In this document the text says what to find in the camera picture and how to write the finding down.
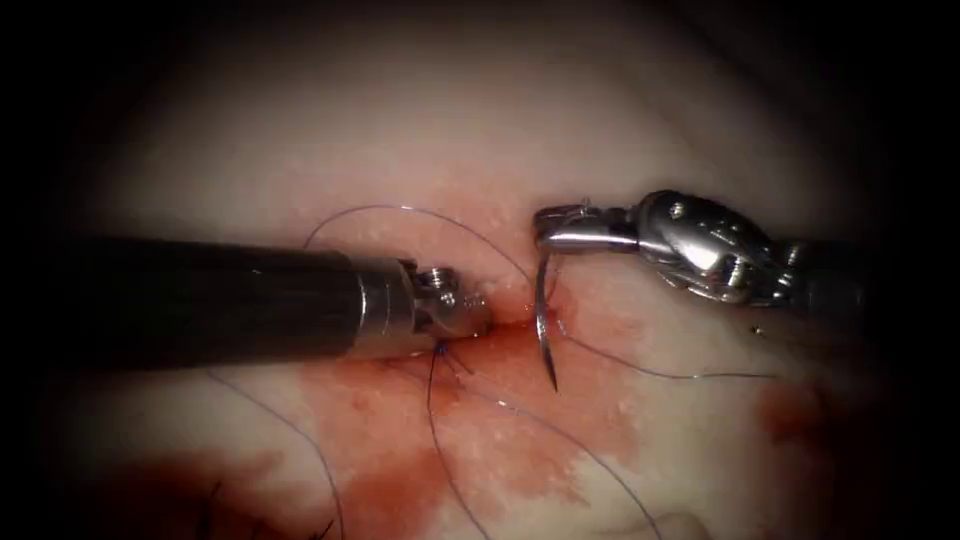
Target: curved suture needle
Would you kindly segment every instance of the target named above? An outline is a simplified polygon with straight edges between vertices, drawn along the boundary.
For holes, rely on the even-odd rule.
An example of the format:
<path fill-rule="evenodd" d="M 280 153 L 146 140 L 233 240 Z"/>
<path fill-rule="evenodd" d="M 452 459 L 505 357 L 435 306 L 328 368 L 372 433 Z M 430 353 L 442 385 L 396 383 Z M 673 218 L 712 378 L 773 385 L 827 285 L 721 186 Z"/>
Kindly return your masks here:
<path fill-rule="evenodd" d="M 550 343 L 547 338 L 547 263 L 550 260 L 550 253 L 544 250 L 540 255 L 540 266 L 537 268 L 536 297 L 534 302 L 534 312 L 537 315 L 537 341 L 540 343 L 540 357 L 547 367 L 547 375 L 550 376 L 550 382 L 553 384 L 553 391 L 559 393 L 560 388 L 557 385 L 557 369 L 553 365 L 553 354 L 550 352 Z"/>

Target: metal screw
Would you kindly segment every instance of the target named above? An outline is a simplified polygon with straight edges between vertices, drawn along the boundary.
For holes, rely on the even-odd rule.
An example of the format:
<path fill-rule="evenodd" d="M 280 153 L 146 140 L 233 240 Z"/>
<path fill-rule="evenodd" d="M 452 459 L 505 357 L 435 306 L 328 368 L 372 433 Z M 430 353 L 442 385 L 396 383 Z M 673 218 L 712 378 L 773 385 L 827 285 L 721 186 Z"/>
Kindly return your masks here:
<path fill-rule="evenodd" d="M 460 286 L 457 271 L 443 266 L 418 273 L 417 282 L 422 287 L 436 291 L 456 290 Z"/>
<path fill-rule="evenodd" d="M 680 219 L 686 213 L 687 207 L 682 202 L 677 201 L 670 206 L 670 217 L 672 219 Z"/>

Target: dark suture thread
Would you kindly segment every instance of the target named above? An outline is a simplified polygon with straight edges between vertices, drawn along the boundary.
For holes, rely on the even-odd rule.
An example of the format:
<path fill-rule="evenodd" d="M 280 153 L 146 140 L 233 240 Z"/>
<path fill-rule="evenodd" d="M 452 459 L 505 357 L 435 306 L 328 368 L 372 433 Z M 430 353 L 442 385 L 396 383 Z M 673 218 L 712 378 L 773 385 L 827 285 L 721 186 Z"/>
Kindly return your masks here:
<path fill-rule="evenodd" d="M 196 538 L 197 540 L 207 540 L 213 534 L 213 501 L 220 491 L 221 482 L 217 482 L 210 492 L 210 497 L 203 501 L 203 507 L 200 509 L 200 518 L 197 520 Z"/>
<path fill-rule="evenodd" d="M 457 498 L 457 502 L 460 504 L 460 507 L 463 508 L 463 511 L 467 514 L 467 517 L 470 519 L 473 526 L 477 528 L 477 531 L 483 535 L 484 540 L 491 540 L 490 535 L 487 534 L 486 529 L 483 528 L 483 525 L 480 524 L 480 521 L 470 510 L 470 507 L 467 506 L 467 502 L 463 498 L 463 494 L 460 493 L 460 490 L 457 488 L 456 482 L 453 481 L 453 475 L 450 473 L 450 467 L 447 465 L 447 459 L 443 455 L 443 450 L 440 448 L 440 441 L 437 439 L 437 426 L 434 423 L 433 419 L 433 372 L 436 369 L 437 357 L 441 354 L 443 346 L 438 346 L 434 351 L 433 355 L 430 357 L 430 374 L 427 377 L 427 421 L 430 423 L 430 437 L 433 439 L 433 447 L 437 452 L 437 458 L 440 460 L 440 466 L 443 467 L 443 474 L 447 477 L 447 484 L 450 486 L 450 490 L 453 492 L 454 497 Z"/>
<path fill-rule="evenodd" d="M 231 391 L 237 393 L 241 398 L 246 399 L 247 401 L 251 402 L 257 407 L 260 407 L 260 409 L 265 411 L 267 414 L 269 414 L 273 418 L 279 420 L 280 422 L 285 424 L 287 427 L 292 429 L 294 433 L 302 437 L 307 442 L 307 444 L 309 444 L 313 448 L 317 457 L 320 459 L 320 464 L 323 467 L 323 471 L 327 476 L 327 483 L 330 485 L 330 493 L 333 495 L 334 506 L 336 506 L 336 509 L 337 509 L 337 523 L 339 524 L 338 528 L 340 531 L 340 540 L 345 540 L 347 533 L 346 533 L 346 526 L 343 523 L 343 503 L 340 501 L 340 492 L 337 490 L 337 483 L 333 479 L 333 472 L 330 470 L 330 465 L 327 462 L 327 457 L 326 455 L 324 455 L 323 450 L 320 448 L 320 444 L 314 441 L 313 439 L 311 439 L 309 435 L 301 431 L 296 424 L 287 420 L 287 418 L 284 417 L 282 414 L 273 410 L 270 406 L 261 402 L 250 393 L 244 391 L 242 388 L 234 384 L 231 384 L 225 379 L 222 379 L 220 376 L 218 376 L 216 373 L 214 373 L 211 370 L 207 370 L 207 376 L 213 379 L 214 381 L 224 385 Z"/>
<path fill-rule="evenodd" d="M 517 263 L 512 257 L 510 257 L 506 252 L 504 252 L 503 250 L 501 250 L 496 244 L 494 244 L 492 241 L 490 241 L 490 240 L 489 240 L 488 238 L 486 238 L 485 236 L 481 235 L 480 233 L 476 232 L 475 230 L 471 229 L 470 227 L 468 227 L 468 226 L 464 225 L 463 223 L 460 223 L 459 221 L 456 221 L 456 220 L 454 220 L 454 219 L 452 219 L 452 218 L 450 218 L 450 217 L 444 216 L 444 215 L 442 215 L 442 214 L 439 214 L 439 213 L 434 212 L 434 211 L 431 211 L 431 210 L 418 209 L 418 208 L 412 208 L 412 207 L 407 207 L 407 206 L 366 205 L 366 206 L 350 208 L 350 209 L 347 209 L 347 210 L 338 212 L 338 213 L 336 213 L 336 214 L 328 217 L 327 219 L 322 220 L 322 221 L 313 229 L 313 231 L 311 231 L 311 233 L 307 236 L 307 239 L 306 239 L 306 240 L 304 241 L 304 243 L 303 243 L 303 248 L 304 248 L 304 249 L 309 248 L 310 243 L 313 241 L 313 239 L 316 237 L 316 235 L 319 234 L 319 232 L 321 231 L 321 229 L 322 229 L 323 227 L 325 227 L 326 225 L 328 225 L 329 223 L 331 223 L 332 221 L 334 221 L 334 220 L 336 220 L 336 219 L 339 219 L 339 218 L 341 218 L 341 217 L 344 217 L 344 216 L 346 216 L 346 215 L 348 215 L 348 214 L 352 214 L 352 213 L 356 213 L 356 212 L 361 212 L 361 211 L 366 211 L 366 210 L 377 210 L 377 209 L 379 209 L 379 210 L 401 210 L 401 211 L 408 211 L 408 212 L 420 213 L 420 214 L 424 214 L 424 215 L 428 215 L 428 216 L 435 217 L 435 218 L 437 218 L 437 219 L 439 219 L 439 220 L 441 220 L 441 221 L 444 221 L 444 222 L 446 222 L 446 223 L 449 223 L 449 224 L 451 224 L 451 225 L 454 225 L 454 226 L 456 226 L 456 227 L 458 227 L 458 228 L 466 231 L 467 233 L 473 235 L 477 240 L 481 241 L 482 243 L 486 244 L 488 247 L 490 247 L 491 249 L 493 249 L 494 252 L 496 252 L 496 253 L 497 253 L 498 255 L 500 255 L 503 259 L 505 259 L 507 262 L 509 262 L 509 263 L 514 267 L 514 269 L 516 269 L 517 272 L 519 272 L 520 275 L 523 276 L 523 278 L 525 279 L 525 281 L 527 281 L 528 283 L 530 282 L 530 277 L 529 277 L 529 276 L 527 275 L 527 273 L 524 271 L 523 267 L 520 266 L 520 264 Z M 549 294 L 545 295 L 546 298 L 552 297 L 553 292 L 555 291 L 556 286 L 557 286 L 558 281 L 559 281 L 559 279 L 558 279 L 558 274 L 559 274 L 559 268 L 557 269 L 557 271 L 556 271 L 555 274 L 554 274 L 554 280 L 553 280 L 553 282 L 551 283 L 551 288 L 550 288 Z M 592 345 L 589 345 L 589 344 L 587 344 L 587 343 L 585 343 L 585 342 L 582 342 L 582 341 L 580 341 L 580 340 L 578 340 L 578 339 L 576 339 L 576 338 L 573 338 L 573 337 L 570 336 L 570 335 L 566 332 L 566 330 L 563 328 L 562 321 L 558 321 L 558 322 L 560 323 L 560 327 L 561 327 L 561 329 L 562 329 L 563 336 L 566 337 L 566 338 L 568 338 L 568 339 L 570 339 L 571 341 L 573 341 L 576 345 L 578 345 L 578 346 L 580 346 L 580 347 L 583 347 L 583 348 L 585 348 L 586 350 L 594 353 L 597 357 L 599 357 L 599 358 L 601 358 L 601 359 L 610 360 L 610 361 L 613 361 L 613 362 L 615 362 L 615 363 L 624 365 L 624 366 L 626 366 L 626 367 L 628 367 L 628 368 L 631 368 L 631 369 L 633 369 L 633 370 L 636 370 L 636 371 L 638 371 L 639 373 L 642 373 L 642 374 L 652 375 L 652 376 L 661 377 L 661 378 L 667 378 L 667 379 L 688 379 L 688 380 L 691 380 L 691 379 L 700 379 L 700 378 L 707 378 L 707 377 L 742 377 L 742 378 L 771 378 L 771 377 L 772 377 L 772 376 L 770 376 L 770 375 L 749 374 L 749 373 L 714 373 L 714 374 L 702 374 L 702 375 L 671 375 L 671 374 L 659 373 L 659 372 L 654 371 L 654 370 L 650 370 L 650 369 L 646 369 L 646 368 L 642 368 L 642 367 L 636 366 L 636 365 L 634 365 L 634 364 L 632 364 L 632 363 L 630 363 L 630 362 L 628 362 L 628 361 L 626 361 L 626 360 L 623 360 L 623 359 L 621 359 L 621 358 L 619 358 L 619 357 L 617 357 L 617 356 L 615 356 L 615 355 L 612 355 L 612 354 L 603 352 L 603 351 L 601 351 L 601 350 L 593 347 Z M 436 425 L 435 425 L 435 422 L 434 422 L 433 411 L 432 411 L 432 387 L 433 387 L 433 382 L 434 382 L 433 374 L 434 374 L 434 369 L 435 369 L 435 365 L 436 365 L 436 359 L 437 359 L 438 357 L 442 357 L 442 358 L 445 358 L 445 359 L 447 360 L 448 365 L 450 365 L 450 369 L 451 369 L 452 371 L 454 371 L 455 376 L 456 376 L 456 371 L 453 370 L 452 364 L 449 364 L 449 362 L 451 362 L 451 361 L 452 361 L 452 362 L 455 362 L 457 365 L 459 365 L 461 368 L 463 368 L 464 371 L 466 371 L 466 372 L 467 372 L 468 374 L 470 374 L 470 375 L 473 375 L 474 372 L 473 372 L 473 370 L 469 367 L 469 365 L 467 365 L 467 364 L 465 364 L 464 362 L 462 362 L 455 354 L 453 354 L 451 351 L 449 351 L 449 349 L 446 347 L 446 344 L 440 344 L 440 345 L 438 345 L 438 348 L 437 348 L 436 351 L 434 351 L 433 358 L 431 359 L 430 375 L 429 375 L 429 379 L 428 379 L 428 381 L 427 381 L 427 399 L 426 399 L 427 416 L 428 416 L 428 419 L 429 419 L 430 431 L 431 431 L 431 436 L 432 436 L 432 438 L 433 438 L 434 447 L 435 447 L 435 449 L 436 449 L 436 451 L 437 451 L 437 455 L 438 455 L 438 457 L 439 457 L 439 459 L 440 459 L 440 463 L 441 463 L 441 465 L 442 465 L 442 467 L 443 467 L 443 469 L 444 469 L 444 473 L 445 473 L 445 475 L 447 476 L 448 484 L 450 485 L 452 492 L 453 492 L 454 495 L 456 496 L 459 504 L 460 504 L 461 507 L 464 509 L 464 511 L 466 512 L 467 516 L 470 518 L 471 522 L 473 522 L 473 524 L 474 524 L 474 526 L 477 528 L 477 530 L 483 535 L 483 537 L 484 537 L 486 540 L 490 540 L 490 536 L 487 534 L 487 532 L 484 530 L 484 528 L 482 527 L 482 525 L 481 525 L 481 524 L 479 523 L 479 521 L 476 519 L 476 517 L 475 517 L 475 515 L 473 514 L 473 512 L 469 509 L 469 507 L 467 506 L 467 504 L 466 504 L 466 502 L 465 502 L 462 494 L 460 493 L 459 489 L 456 487 L 455 482 L 454 482 L 454 480 L 453 480 L 453 478 L 452 478 L 452 474 L 450 473 L 449 466 L 448 466 L 448 464 L 447 464 L 447 462 L 446 462 L 446 458 L 445 458 L 445 456 L 444 456 L 444 454 L 443 454 L 443 451 L 442 451 L 441 448 L 440 448 L 439 440 L 438 440 L 438 437 L 437 437 L 437 434 L 436 434 Z M 417 377 L 415 374 L 410 373 L 409 371 L 407 371 L 407 370 L 405 370 L 405 369 L 398 368 L 398 367 L 391 366 L 391 365 L 388 365 L 388 367 L 390 367 L 390 368 L 392 368 L 392 369 L 398 369 L 398 370 L 400 370 L 400 371 L 403 371 L 403 372 L 407 373 L 407 375 L 412 375 L 413 377 L 419 379 L 419 377 Z M 346 539 L 346 528 L 345 528 L 344 519 L 343 519 L 343 506 L 342 506 L 342 501 L 341 501 L 340 494 L 339 494 L 339 491 L 338 491 L 337 486 L 336 486 L 336 482 L 335 482 L 335 480 L 334 480 L 334 478 L 333 478 L 333 473 L 332 473 L 332 471 L 331 471 L 331 469 L 330 469 L 330 466 L 329 466 L 329 464 L 328 464 L 328 462 L 327 462 L 326 456 L 324 455 L 324 453 L 323 453 L 320 445 L 319 445 L 317 442 L 313 441 L 307 434 L 305 434 L 304 432 L 302 432 L 295 424 L 291 423 L 289 420 L 287 420 L 287 419 L 286 419 L 285 417 L 283 417 L 281 414 L 279 414 L 278 412 L 274 411 L 272 408 L 270 408 L 270 407 L 267 406 L 266 404 L 260 402 L 260 401 L 257 400 L 254 396 L 252 396 L 252 395 L 250 395 L 249 393 L 245 392 L 243 389 L 241 389 L 241 388 L 239 388 L 239 387 L 237 387 L 237 386 L 234 386 L 233 384 L 229 383 L 228 381 L 220 378 L 218 375 L 216 375 L 216 373 L 214 373 L 214 372 L 212 372 L 212 371 L 209 371 L 209 370 L 208 370 L 207 375 L 208 375 L 210 378 L 212 378 L 213 380 L 219 382 L 220 384 L 223 384 L 224 386 L 226 386 L 226 387 L 229 388 L 230 390 L 236 392 L 236 393 L 239 394 L 242 398 L 244 398 L 244 399 L 250 401 L 251 403 L 257 405 L 258 407 L 260 407 L 261 409 L 263 409 L 265 412 L 267 412 L 269 415 L 273 416 L 273 417 L 276 418 L 277 420 L 279 420 L 279 421 L 283 422 L 284 424 L 286 424 L 289 428 L 291 428 L 295 433 L 297 433 L 297 434 L 300 435 L 302 438 L 304 438 L 304 439 L 308 442 L 308 444 L 310 444 L 310 445 L 314 448 L 314 451 L 315 451 L 315 453 L 317 454 L 317 456 L 318 456 L 318 458 L 319 458 L 319 460 L 320 460 L 320 462 L 321 462 L 321 465 L 322 465 L 322 467 L 323 467 L 323 469 L 324 469 L 324 472 L 325 472 L 325 474 L 326 474 L 328 483 L 329 483 L 329 485 L 330 485 L 331 493 L 332 493 L 332 495 L 333 495 L 333 499 L 334 499 L 334 503 L 335 503 L 335 507 L 336 507 L 336 512 L 337 512 L 336 522 L 339 524 L 339 532 L 340 532 L 339 537 L 340 537 L 340 540 L 345 540 L 345 539 Z M 580 448 L 581 450 L 583 450 L 594 462 L 596 462 L 601 468 L 603 468 L 604 470 L 606 470 L 607 473 L 610 474 L 610 475 L 614 478 L 614 480 L 615 480 L 617 483 L 620 484 L 620 486 L 627 492 L 627 494 L 628 494 L 628 495 L 630 496 L 630 498 L 634 501 L 634 503 L 640 508 L 641 512 L 644 514 L 644 517 L 646 518 L 646 520 L 647 520 L 648 523 L 650 524 L 651 528 L 652 528 L 653 531 L 655 532 L 656 537 L 657 537 L 658 539 L 662 540 L 662 536 L 661 536 L 661 534 L 660 534 L 659 529 L 657 528 L 657 525 L 656 525 L 656 522 L 655 522 L 654 519 L 653 519 L 653 516 L 651 516 L 651 515 L 649 514 L 649 512 L 648 512 L 647 509 L 646 509 L 646 507 L 643 505 L 643 503 L 640 501 L 640 499 L 636 496 L 636 494 L 633 493 L 633 491 L 627 486 L 626 482 L 625 482 L 622 478 L 620 478 L 619 475 L 617 475 L 616 472 L 614 472 L 613 469 L 612 469 L 610 466 L 608 466 L 605 462 L 603 462 L 603 460 L 601 460 L 601 459 L 599 458 L 599 456 L 597 456 L 597 455 L 594 454 L 592 451 L 590 451 L 589 448 L 587 448 L 583 443 L 581 443 L 580 441 L 578 441 L 578 440 L 577 440 L 576 438 L 574 438 L 572 435 L 570 435 L 570 434 L 566 433 L 565 431 L 561 430 L 559 427 L 554 426 L 553 424 L 547 422 L 546 420 L 544 420 L 544 419 L 542 419 L 542 418 L 539 418 L 539 417 L 537 417 L 536 415 L 533 415 L 532 413 L 530 413 L 530 412 L 528 412 L 528 411 L 526 411 L 526 410 L 524 410 L 524 409 L 520 409 L 520 408 L 512 407 L 512 406 L 502 405 L 502 404 L 505 403 L 504 401 L 499 400 L 499 399 L 496 399 L 495 397 L 492 397 L 492 396 L 487 396 L 487 395 L 482 394 L 482 393 L 479 393 L 479 392 L 474 392 L 474 391 L 467 390 L 466 388 L 463 388 L 462 385 L 461 385 L 461 390 L 464 391 L 464 392 L 466 392 L 466 393 L 468 393 L 468 394 L 470 394 L 470 395 L 473 395 L 474 397 L 477 397 L 477 398 L 479 398 L 479 399 L 481 399 L 481 400 L 485 400 L 485 401 L 487 401 L 489 404 L 493 404 L 494 406 L 497 406 L 497 407 L 499 407 L 499 408 L 501 408 L 501 409 L 509 408 L 509 409 L 512 410 L 515 414 L 522 414 L 522 415 L 524 415 L 525 417 L 530 418 L 530 419 L 533 420 L 534 422 L 538 423 L 539 425 L 541 425 L 541 426 L 543 426 L 544 428 L 550 430 L 551 432 L 557 434 L 557 435 L 560 436 L 561 438 L 566 439 L 567 441 L 571 442 L 572 444 L 574 444 L 575 446 L 577 446 L 578 448 Z M 324 532 L 319 536 L 319 538 L 323 538 L 323 537 L 326 536 L 326 534 L 327 534 L 327 533 L 329 532 L 329 530 L 332 528 L 333 523 L 334 523 L 333 520 L 331 520 L 331 521 L 328 523 L 326 529 L 324 529 Z M 256 528 L 256 529 L 253 531 L 252 538 L 255 538 L 258 532 L 259 532 L 259 528 Z"/>

